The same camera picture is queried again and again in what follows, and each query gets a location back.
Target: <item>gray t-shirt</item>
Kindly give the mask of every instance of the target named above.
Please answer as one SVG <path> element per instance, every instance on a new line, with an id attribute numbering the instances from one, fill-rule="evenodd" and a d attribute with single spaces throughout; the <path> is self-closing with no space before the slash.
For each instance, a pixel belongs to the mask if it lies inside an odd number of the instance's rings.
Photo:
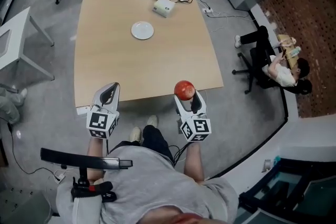
<path id="1" fill-rule="evenodd" d="M 145 147 L 123 146 L 109 157 L 131 159 L 133 167 L 106 171 L 104 181 L 112 182 L 117 200 L 102 204 L 100 223 L 136 224 L 149 210 L 162 206 L 234 222 L 238 197 L 225 179 L 210 179 L 200 186 L 175 171 L 167 157 Z M 66 182 L 57 190 L 57 209 L 66 224 L 72 220 L 71 188 L 72 183 Z"/>

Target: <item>floor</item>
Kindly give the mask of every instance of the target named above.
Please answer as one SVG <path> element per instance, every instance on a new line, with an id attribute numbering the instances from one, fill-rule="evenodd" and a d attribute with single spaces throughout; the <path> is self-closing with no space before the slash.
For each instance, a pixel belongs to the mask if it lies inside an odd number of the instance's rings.
<path id="1" fill-rule="evenodd" d="M 41 147 L 77 154 L 87 152 L 90 137 L 85 128 L 86 119 L 77 115 L 73 95 L 73 58 L 81 1 L 61 0 L 59 5 L 55 5 L 55 0 L 15 0 L 8 15 L 11 18 L 30 6 L 33 15 L 55 41 L 54 47 L 48 47 L 30 29 L 25 43 L 27 56 L 52 72 L 54 81 L 48 81 L 21 62 L 0 74 L 7 84 L 14 83 L 18 88 L 28 87 L 28 96 L 20 111 L 22 120 L 14 127 L 16 158 L 28 172 L 41 166 L 57 169 L 57 166 L 39 159 Z M 216 12 L 246 15 L 246 12 L 233 10 L 227 0 L 203 1 Z M 246 76 L 231 74 L 233 69 L 245 68 L 237 53 L 242 51 L 248 55 L 252 47 L 246 45 L 237 50 L 233 42 L 236 34 L 243 35 L 256 30 L 250 17 L 204 19 L 224 81 L 223 88 L 206 91 L 208 118 L 213 133 L 202 143 L 202 158 L 205 175 L 211 177 L 264 141 L 283 122 L 285 113 L 279 89 L 262 90 L 254 86 L 252 93 L 245 95 Z M 121 102 L 119 112 L 121 119 L 109 141 L 110 147 L 126 140 L 134 126 L 143 128 L 151 114 L 159 116 L 159 128 L 170 145 L 182 147 L 185 144 L 184 137 L 177 133 L 177 115 L 172 95 Z M 9 168 L 1 169 L 0 176 L 6 185 L 46 190 L 52 197 L 57 185 L 50 174 L 41 170 L 30 176 L 25 175 L 14 162 L 11 136 L 4 125 L 2 134 Z M 182 171 L 183 163 L 178 163 L 177 170 Z"/>
<path id="2" fill-rule="evenodd" d="M 297 95 L 302 118 L 336 113 L 336 0 L 263 0 L 279 34 L 295 37 L 310 63 L 311 94 Z"/>

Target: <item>hand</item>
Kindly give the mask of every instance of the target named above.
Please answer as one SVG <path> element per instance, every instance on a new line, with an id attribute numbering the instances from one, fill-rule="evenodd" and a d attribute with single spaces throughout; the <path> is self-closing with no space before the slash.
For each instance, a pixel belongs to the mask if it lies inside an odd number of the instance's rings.
<path id="1" fill-rule="evenodd" d="M 281 62 L 282 60 L 284 60 L 284 54 L 278 54 L 276 56 L 276 58 L 274 59 L 275 62 Z"/>

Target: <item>brown carpet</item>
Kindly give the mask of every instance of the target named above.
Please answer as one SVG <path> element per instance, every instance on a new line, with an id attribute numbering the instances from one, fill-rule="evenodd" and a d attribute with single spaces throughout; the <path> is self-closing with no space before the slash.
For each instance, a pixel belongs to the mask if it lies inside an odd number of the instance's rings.
<path id="1" fill-rule="evenodd" d="M 309 95 L 297 95 L 302 118 L 336 113 L 336 0 L 263 0 L 277 34 L 297 40 L 311 67 Z"/>

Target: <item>white tissue box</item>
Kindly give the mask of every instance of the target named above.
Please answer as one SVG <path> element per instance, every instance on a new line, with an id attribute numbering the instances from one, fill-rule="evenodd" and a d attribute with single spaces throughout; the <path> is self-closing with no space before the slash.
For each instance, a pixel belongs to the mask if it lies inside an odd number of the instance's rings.
<path id="1" fill-rule="evenodd" d="M 157 0 L 154 3 L 153 11 L 167 18 L 174 6 L 175 3 L 170 0 Z"/>

